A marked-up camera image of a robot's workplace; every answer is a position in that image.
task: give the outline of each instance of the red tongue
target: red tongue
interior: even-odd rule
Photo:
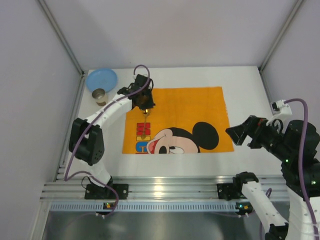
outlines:
[[[150,151],[151,154],[155,154],[156,145],[157,145],[157,142],[158,142],[159,140],[160,140],[160,139],[155,140],[155,141],[153,141],[152,143],[150,143],[150,145],[149,145],[149,151]]]

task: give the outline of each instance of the white tabletop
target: white tabletop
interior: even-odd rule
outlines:
[[[115,69],[118,84],[108,93],[109,100],[118,89],[133,82],[133,69]],[[145,74],[143,68],[137,73]],[[150,68],[155,88],[216,87],[223,89],[230,126],[243,123],[249,115],[270,118],[272,115],[266,92],[255,66]],[[100,107],[84,89],[78,116],[85,119]],[[190,177],[230,176],[240,172],[257,175],[280,175],[281,162],[265,149],[250,149],[247,137],[234,152],[195,154],[122,154],[126,116],[104,130],[105,152],[101,161],[112,176],[126,177]],[[84,170],[77,159],[70,174]]]

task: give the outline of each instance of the gray wall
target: gray wall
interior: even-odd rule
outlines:
[[[291,98],[306,100],[309,122],[318,130],[320,130],[319,13],[319,0],[305,1],[264,70],[272,100]],[[294,118],[302,119],[302,105],[295,103],[291,106]]]
[[[0,1],[0,233],[24,240],[53,177],[80,76],[35,0]]]
[[[81,66],[257,66],[296,0],[46,0]]]

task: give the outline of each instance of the blue plate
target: blue plate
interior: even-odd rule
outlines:
[[[109,92],[117,85],[117,74],[109,68],[100,68],[94,70],[86,78],[86,87],[90,92],[96,89],[103,89]]]

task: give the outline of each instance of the orange towel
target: orange towel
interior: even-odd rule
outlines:
[[[123,154],[233,152],[222,87],[153,89],[156,106],[146,119],[126,114]]]

